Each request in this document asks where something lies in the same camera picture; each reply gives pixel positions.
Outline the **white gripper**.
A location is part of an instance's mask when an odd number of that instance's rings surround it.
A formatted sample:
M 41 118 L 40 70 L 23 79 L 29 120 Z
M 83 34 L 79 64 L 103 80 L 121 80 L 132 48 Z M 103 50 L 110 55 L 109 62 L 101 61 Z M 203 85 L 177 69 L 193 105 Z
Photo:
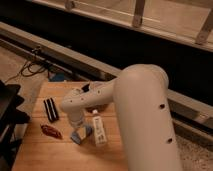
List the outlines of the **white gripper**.
M 78 128 L 80 128 L 80 127 L 82 127 L 84 125 L 85 119 L 84 118 L 80 118 L 79 120 L 70 119 L 69 122 L 70 122 L 70 125 L 74 129 L 78 129 Z M 80 129 L 78 129 L 77 133 L 78 133 L 78 136 L 81 139 L 85 139 L 87 137 L 87 130 L 86 130 L 86 128 L 80 128 Z

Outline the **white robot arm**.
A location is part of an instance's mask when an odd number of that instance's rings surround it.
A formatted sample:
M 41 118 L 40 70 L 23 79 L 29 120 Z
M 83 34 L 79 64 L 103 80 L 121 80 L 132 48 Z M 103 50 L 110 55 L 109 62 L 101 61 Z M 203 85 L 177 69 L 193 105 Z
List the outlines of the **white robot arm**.
M 112 102 L 129 171 L 183 171 L 170 114 L 168 76 L 159 66 L 135 64 L 92 90 L 67 93 L 60 107 L 77 129 L 87 107 Z

